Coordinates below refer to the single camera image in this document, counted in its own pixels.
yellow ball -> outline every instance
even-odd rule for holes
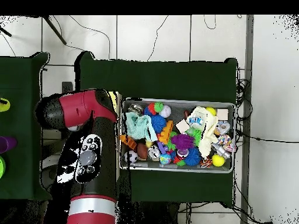
[[[149,149],[153,144],[154,144],[154,143],[151,142],[151,141],[148,141],[148,140],[145,141],[145,145],[146,145],[146,147],[147,147],[148,149]]]
[[[221,167],[225,163],[225,159],[220,155],[213,155],[212,163],[215,167]]]
[[[213,109],[212,107],[206,107],[206,109],[213,115],[216,116],[216,110]]]

ball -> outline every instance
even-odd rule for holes
[[[145,144],[139,143],[137,145],[137,155],[142,159],[147,158],[147,147]]]
[[[225,159],[220,155],[213,155],[212,163],[215,167],[221,167],[225,163]]]
[[[168,118],[171,115],[170,106],[164,105],[162,111],[159,113],[163,118]]]
[[[126,152],[124,154],[124,160],[125,160],[125,162],[128,162],[128,158],[129,158],[129,161],[131,163],[135,163],[137,161],[138,155],[133,150],[130,150],[129,152]]]
[[[213,116],[216,116],[216,110],[212,107],[206,107],[206,110],[209,111]]]
[[[167,165],[167,164],[170,164],[170,162],[171,162],[171,155],[170,154],[162,154],[161,156],[160,156],[160,158],[159,158],[159,160],[160,160],[160,163],[162,164],[162,165]]]

yellow object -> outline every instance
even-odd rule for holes
[[[149,148],[153,145],[153,142],[152,142],[152,141],[145,140],[145,145],[146,145],[146,147],[149,149]]]
[[[206,109],[213,115],[216,116],[216,110],[213,109],[212,107],[206,107]]]
[[[166,124],[166,126],[163,128],[162,132],[161,132],[161,136],[159,137],[159,141],[162,142],[163,144],[168,144],[169,141],[169,137],[171,135],[172,132],[172,128],[173,128],[173,121],[169,120]]]
[[[221,167],[225,163],[225,159],[220,155],[213,155],[212,163],[215,167]]]
[[[8,100],[4,99],[4,98],[0,98],[0,99],[7,102],[7,104],[0,103],[0,112],[7,111],[11,107],[10,102]]]

green object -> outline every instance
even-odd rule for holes
[[[184,160],[180,160],[179,162],[176,163],[178,166],[182,167],[184,165],[186,165],[186,163],[184,162]]]
[[[176,149],[176,146],[175,146],[175,144],[173,144],[172,142],[171,142],[171,138],[173,137],[173,136],[176,136],[178,133],[176,133],[175,131],[172,131],[171,132],[171,135],[170,135],[170,137],[169,137],[169,140],[168,140],[168,144],[167,144],[167,147],[168,147],[168,149],[169,150],[175,150]]]
[[[155,102],[154,104],[154,109],[157,113],[159,113],[160,111],[162,111],[163,109],[163,103],[162,102]]]
[[[0,199],[51,199],[40,185],[41,133],[34,117],[41,69],[48,60],[46,52],[29,58],[0,57],[0,94],[11,103],[9,111],[0,113],[0,135],[18,140],[16,148],[1,154],[7,170],[0,179]]]
[[[0,179],[3,176],[5,172],[5,161],[4,159],[0,156]]]
[[[234,58],[223,63],[104,61],[95,60],[90,52],[82,52],[75,62],[81,89],[104,88],[123,97],[203,102],[236,102],[236,68]],[[132,201],[223,202],[232,207],[233,172],[130,170],[131,177],[128,173],[120,169],[117,191],[131,193]]]
[[[190,127],[186,133],[194,138],[194,145],[196,147],[199,146],[199,142],[201,140],[201,130],[200,129],[195,129],[194,127]]]

soccer ball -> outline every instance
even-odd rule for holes
[[[130,150],[129,152],[126,152],[124,154],[124,161],[128,162],[128,158],[130,160],[130,163],[135,163],[137,161],[138,155],[133,150]]]

